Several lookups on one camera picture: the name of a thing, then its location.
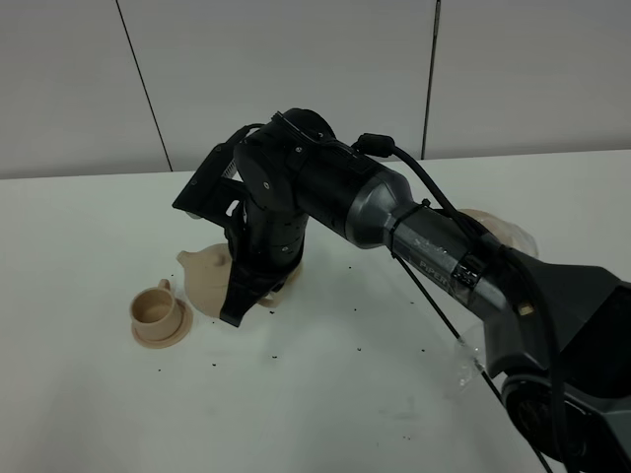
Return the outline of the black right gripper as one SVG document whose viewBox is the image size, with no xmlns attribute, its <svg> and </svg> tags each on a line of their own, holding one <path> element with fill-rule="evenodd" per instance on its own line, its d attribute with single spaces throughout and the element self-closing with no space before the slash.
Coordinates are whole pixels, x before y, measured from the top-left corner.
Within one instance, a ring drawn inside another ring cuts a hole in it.
<svg viewBox="0 0 631 473">
<path fill-rule="evenodd" d="M 240 326 L 254 305 L 275 298 L 302 259 L 308 219 L 340 230 L 337 144 L 322 116 L 291 108 L 232 145 L 243 202 L 227 231 L 232 262 L 222 321 Z"/>
</svg>

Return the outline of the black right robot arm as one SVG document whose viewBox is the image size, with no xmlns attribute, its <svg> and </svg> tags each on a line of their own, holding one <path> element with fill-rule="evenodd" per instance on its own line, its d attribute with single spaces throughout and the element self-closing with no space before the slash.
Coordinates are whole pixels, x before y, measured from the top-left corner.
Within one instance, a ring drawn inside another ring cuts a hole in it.
<svg viewBox="0 0 631 473">
<path fill-rule="evenodd" d="M 243 127 L 213 157 L 241 177 L 225 233 L 222 320 L 298 266 L 315 219 L 353 245 L 385 247 L 416 285 L 432 281 L 484 329 L 488 377 L 516 429 L 569 472 L 630 468 L 630 286 L 595 266 L 544 263 L 458 210 L 386 135 L 339 141 L 293 108 Z"/>
</svg>

